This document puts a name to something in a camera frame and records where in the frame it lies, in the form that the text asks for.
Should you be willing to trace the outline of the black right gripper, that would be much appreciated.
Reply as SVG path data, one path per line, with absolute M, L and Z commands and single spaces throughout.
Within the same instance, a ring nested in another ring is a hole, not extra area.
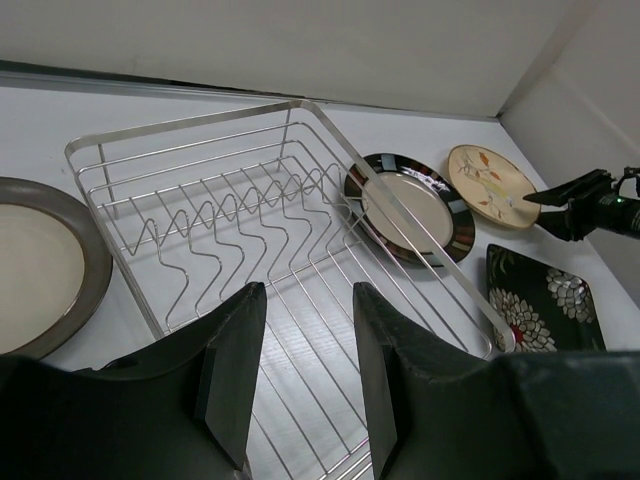
M 639 237 L 639 198 L 620 193 L 626 181 L 635 181 L 639 195 L 639 168 L 625 167 L 615 180 L 604 169 L 594 169 L 554 188 L 527 194 L 524 200 L 539 205 L 566 205 L 570 210 L 543 212 L 537 225 L 563 241 L 581 241 L 597 229 Z

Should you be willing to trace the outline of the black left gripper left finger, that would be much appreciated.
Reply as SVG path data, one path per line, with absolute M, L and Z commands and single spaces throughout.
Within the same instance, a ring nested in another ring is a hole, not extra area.
M 94 372 L 127 472 L 239 472 L 266 324 L 251 282 L 204 317 Z

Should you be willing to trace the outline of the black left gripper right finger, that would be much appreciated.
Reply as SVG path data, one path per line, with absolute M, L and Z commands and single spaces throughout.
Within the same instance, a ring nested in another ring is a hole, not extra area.
M 353 317 L 373 473 L 377 479 L 489 475 L 488 362 L 401 314 L 366 282 Z

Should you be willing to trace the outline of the beige plate leaf pattern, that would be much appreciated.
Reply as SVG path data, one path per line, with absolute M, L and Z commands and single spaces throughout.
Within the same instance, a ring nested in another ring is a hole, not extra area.
M 481 216 L 519 230 L 536 223 L 541 207 L 524 199 L 536 188 L 502 155 L 477 145 L 458 145 L 449 152 L 447 168 L 450 183 Z

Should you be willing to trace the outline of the black square floral plate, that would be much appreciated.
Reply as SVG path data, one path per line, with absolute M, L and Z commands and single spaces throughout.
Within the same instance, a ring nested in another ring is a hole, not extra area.
M 490 244 L 486 285 L 517 352 L 606 349 L 592 292 L 579 276 Z

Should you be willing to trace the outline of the cream plate black striped rim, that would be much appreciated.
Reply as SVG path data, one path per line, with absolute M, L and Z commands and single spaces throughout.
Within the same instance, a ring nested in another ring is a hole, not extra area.
M 364 161 L 385 187 L 352 164 L 344 196 L 363 231 L 395 257 L 440 267 L 433 253 L 438 244 L 457 263 L 471 252 L 476 228 L 458 191 L 431 167 L 406 156 L 375 153 Z

